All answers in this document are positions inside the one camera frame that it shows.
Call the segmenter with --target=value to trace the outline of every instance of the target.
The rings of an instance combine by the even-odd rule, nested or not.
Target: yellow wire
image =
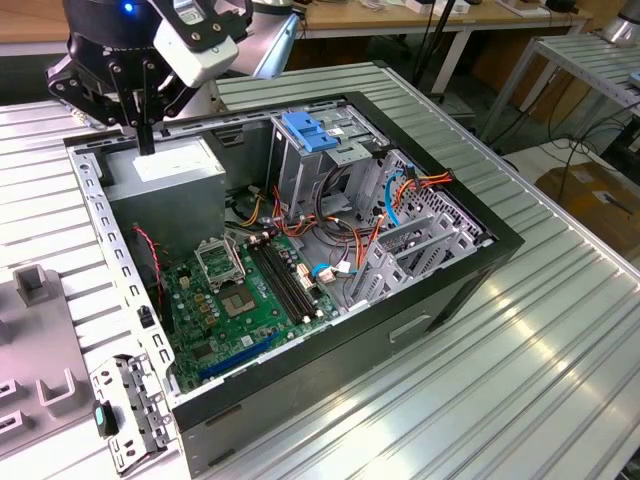
[[[253,214],[251,215],[251,218],[249,218],[249,220],[247,220],[246,222],[241,223],[240,224],[241,227],[250,227],[251,225],[256,223],[256,220],[258,219],[258,213],[260,211],[260,201],[261,201],[261,198],[258,197],[256,200],[256,208],[253,209]]]

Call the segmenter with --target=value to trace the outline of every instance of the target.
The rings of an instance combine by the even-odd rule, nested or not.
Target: pci slot
[[[256,343],[255,345],[247,348],[246,350],[243,350],[240,353],[236,353],[232,357],[229,357],[222,362],[216,363],[215,365],[211,365],[210,367],[201,370],[198,373],[198,375],[200,376],[200,380],[215,377],[225,370],[229,370],[230,368],[233,368],[236,365],[239,365],[242,362],[255,357],[256,355],[266,352],[271,347],[271,343],[273,343],[273,341],[276,340],[279,335],[280,333],[276,332],[268,338],[262,340],[260,343]]]

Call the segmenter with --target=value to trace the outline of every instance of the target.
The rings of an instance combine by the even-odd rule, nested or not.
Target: red wire
[[[145,241],[147,242],[147,245],[149,245],[149,248],[151,249],[153,264],[156,269],[156,283],[158,284],[158,308],[159,308],[162,305],[162,287],[160,286],[160,262],[158,261],[158,255],[156,253],[155,244],[151,241],[151,238],[149,237],[149,235],[147,235],[146,232],[142,230],[140,227],[134,225],[133,231],[142,235],[142,238],[145,239]]]

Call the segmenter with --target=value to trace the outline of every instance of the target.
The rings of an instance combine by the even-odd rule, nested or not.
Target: aluminum extrusion table
[[[232,109],[361,90],[526,240],[457,317],[203,478],[612,478],[640,444],[640,276],[389,69],[220,83]],[[54,102],[0,108],[0,277],[61,273],[89,369],[136,342]],[[116,478],[91,418],[0,463],[3,478]],[[176,451],[132,478],[186,479]]]
[[[640,46],[619,48],[594,34],[565,35],[560,37],[540,37],[532,39],[514,67],[509,79],[496,98],[480,138],[487,140],[502,110],[522,80],[527,68],[536,55],[549,60],[549,65],[533,86],[525,99],[522,109],[526,109],[540,95],[544,85],[551,79],[557,68],[566,70],[574,77],[589,84],[602,94],[586,121],[580,128],[584,132],[593,122],[595,114],[609,98],[621,107],[631,107],[630,111],[640,114],[640,89],[629,82],[629,74],[640,71]]]

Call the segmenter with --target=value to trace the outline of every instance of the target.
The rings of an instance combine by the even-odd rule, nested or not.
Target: metal bracket
[[[158,378],[146,354],[117,356],[91,374],[101,405],[109,405],[117,433],[108,440],[119,475],[158,456],[177,437]],[[101,418],[96,418],[100,426]]]

